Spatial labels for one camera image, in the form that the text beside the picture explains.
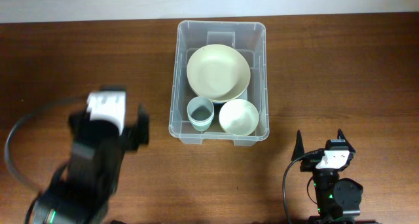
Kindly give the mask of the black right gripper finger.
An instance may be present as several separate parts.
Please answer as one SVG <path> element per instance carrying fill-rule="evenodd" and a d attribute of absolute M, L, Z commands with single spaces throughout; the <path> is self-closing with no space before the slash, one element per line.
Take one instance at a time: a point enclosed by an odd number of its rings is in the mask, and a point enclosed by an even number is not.
<path fill-rule="evenodd" d="M 303 156 L 305 154 L 304 152 L 304 145 L 302 142 L 302 135 L 301 135 L 301 131 L 297 130 L 297 136 L 296 136 L 296 142 L 295 142 L 295 147 L 293 150 L 293 154 L 291 157 L 291 161 L 294 161 L 296 159 L 298 159 L 299 157 Z"/>
<path fill-rule="evenodd" d="M 337 140 L 340 146 L 351 147 L 350 142 L 346 139 L 343 131 L 339 128 L 337 132 Z"/>

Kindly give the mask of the cream white cup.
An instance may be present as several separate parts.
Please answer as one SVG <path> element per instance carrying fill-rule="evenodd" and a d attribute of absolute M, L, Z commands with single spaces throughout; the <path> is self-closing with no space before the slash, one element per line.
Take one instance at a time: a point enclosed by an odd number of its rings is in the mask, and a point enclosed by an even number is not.
<path fill-rule="evenodd" d="M 204 119 L 204 120 L 197 120 L 194 119 L 192 117 L 189 117 L 189 121 L 193 124 L 193 125 L 197 125 L 197 126 L 207 126 L 210 125 L 212 123 L 213 120 L 213 115 Z"/>

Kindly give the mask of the mint green cup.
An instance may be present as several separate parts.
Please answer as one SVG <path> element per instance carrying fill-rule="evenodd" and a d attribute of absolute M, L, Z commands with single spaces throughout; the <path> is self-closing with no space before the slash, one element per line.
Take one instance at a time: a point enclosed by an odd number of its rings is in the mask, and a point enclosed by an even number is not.
<path fill-rule="evenodd" d="M 211 126 L 211 122 L 208 123 L 192 123 L 192 127 L 197 131 L 205 131 Z"/>

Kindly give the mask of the grey cup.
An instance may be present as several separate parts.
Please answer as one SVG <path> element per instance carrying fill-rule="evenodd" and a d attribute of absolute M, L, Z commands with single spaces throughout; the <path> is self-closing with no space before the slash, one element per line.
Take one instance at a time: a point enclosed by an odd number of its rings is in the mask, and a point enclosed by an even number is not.
<path fill-rule="evenodd" d="M 210 120 L 214 114 L 213 103 L 204 97 L 197 96 L 187 105 L 187 115 L 192 121 Z"/>

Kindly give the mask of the white small bowl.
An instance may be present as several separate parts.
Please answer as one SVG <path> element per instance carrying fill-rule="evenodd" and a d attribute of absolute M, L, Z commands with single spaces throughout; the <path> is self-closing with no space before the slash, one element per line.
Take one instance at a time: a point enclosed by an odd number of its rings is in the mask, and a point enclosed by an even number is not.
<path fill-rule="evenodd" d="M 235 99 L 221 107 L 219 123 L 226 133 L 248 136 L 255 131 L 259 123 L 259 114 L 251 102 Z"/>

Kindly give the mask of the beige large bowl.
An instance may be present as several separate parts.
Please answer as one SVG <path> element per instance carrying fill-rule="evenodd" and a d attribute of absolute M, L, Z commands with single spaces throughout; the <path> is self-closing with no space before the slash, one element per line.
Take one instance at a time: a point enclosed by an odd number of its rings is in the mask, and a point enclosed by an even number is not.
<path fill-rule="evenodd" d="M 222 103 L 236 99 L 246 91 L 251 70 L 237 50 L 211 44 L 192 54 L 187 62 L 187 80 L 197 95 Z"/>

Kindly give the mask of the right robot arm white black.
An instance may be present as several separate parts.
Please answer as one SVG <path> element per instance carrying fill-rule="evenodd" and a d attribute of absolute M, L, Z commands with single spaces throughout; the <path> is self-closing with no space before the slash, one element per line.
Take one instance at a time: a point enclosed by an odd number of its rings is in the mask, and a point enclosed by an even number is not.
<path fill-rule="evenodd" d="M 310 216 L 309 224 L 357 222 L 363 186 L 339 176 L 349 167 L 354 155 L 355 149 L 342 130 L 338 130 L 336 139 L 327 140 L 324 148 L 309 152 L 304 151 L 302 135 L 297 132 L 290 165 L 300 162 L 300 171 L 312 174 L 309 181 L 314 183 L 318 215 Z"/>

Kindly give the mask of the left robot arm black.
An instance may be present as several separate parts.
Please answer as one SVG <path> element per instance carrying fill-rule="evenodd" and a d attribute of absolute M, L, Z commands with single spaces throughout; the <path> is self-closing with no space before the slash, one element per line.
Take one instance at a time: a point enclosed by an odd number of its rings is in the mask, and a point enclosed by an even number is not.
<path fill-rule="evenodd" d="M 67 162 L 29 207 L 26 223 L 101 223 L 118 187 L 125 153 L 149 143 L 149 115 L 138 107 L 126 126 L 126 89 L 104 86 L 89 93 L 86 108 L 70 114 L 73 141 Z"/>

